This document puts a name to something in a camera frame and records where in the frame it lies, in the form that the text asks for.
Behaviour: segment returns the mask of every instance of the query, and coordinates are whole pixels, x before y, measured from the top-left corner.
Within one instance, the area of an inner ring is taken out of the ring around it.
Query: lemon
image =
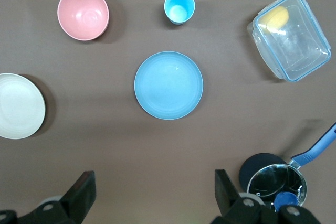
[[[277,6],[259,19],[259,26],[264,31],[277,33],[287,23],[288,19],[287,9],[283,6]]]

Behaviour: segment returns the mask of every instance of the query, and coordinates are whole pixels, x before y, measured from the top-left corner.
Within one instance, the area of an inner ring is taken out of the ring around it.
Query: cup
[[[164,12],[175,25],[187,22],[194,14],[194,0],[165,0]]]

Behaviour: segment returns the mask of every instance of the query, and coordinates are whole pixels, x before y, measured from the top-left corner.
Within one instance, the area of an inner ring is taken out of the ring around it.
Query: tabletop
[[[238,173],[248,157],[288,161],[336,121],[336,60],[302,80],[277,79],[247,32],[275,0],[195,0],[193,17],[173,25],[164,0],[106,0],[110,22],[92,41],[59,25],[59,0],[0,0],[0,73],[31,80],[46,103],[41,128],[21,140],[0,139],[0,209],[24,215],[63,195],[94,170],[97,199],[84,223],[210,223],[218,216],[214,171]],[[307,0],[331,51],[335,0]],[[146,113],[134,94],[141,63],[177,51],[199,67],[198,106],[177,120]],[[334,223],[336,145],[300,168],[304,207]]]

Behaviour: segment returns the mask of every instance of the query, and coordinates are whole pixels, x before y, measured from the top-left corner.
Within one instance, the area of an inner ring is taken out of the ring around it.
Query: pan handle
[[[293,156],[290,165],[296,169],[317,158],[336,139],[336,123],[306,152]]]

